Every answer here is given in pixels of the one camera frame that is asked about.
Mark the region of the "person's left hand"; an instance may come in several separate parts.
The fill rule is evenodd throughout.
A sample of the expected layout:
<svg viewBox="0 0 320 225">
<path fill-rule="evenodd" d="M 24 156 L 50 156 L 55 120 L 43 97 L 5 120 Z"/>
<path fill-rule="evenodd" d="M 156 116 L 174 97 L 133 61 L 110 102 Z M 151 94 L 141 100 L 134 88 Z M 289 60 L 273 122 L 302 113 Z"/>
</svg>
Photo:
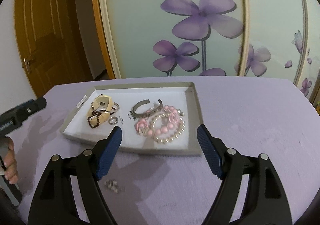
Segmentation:
<svg viewBox="0 0 320 225">
<path fill-rule="evenodd" d="M 6 167 L 4 177 L 10 184 L 16 184 L 18 181 L 17 161 L 15 159 L 14 142 L 10 137 L 5 138 L 8 143 L 8 152 L 3 158 Z"/>
</svg>

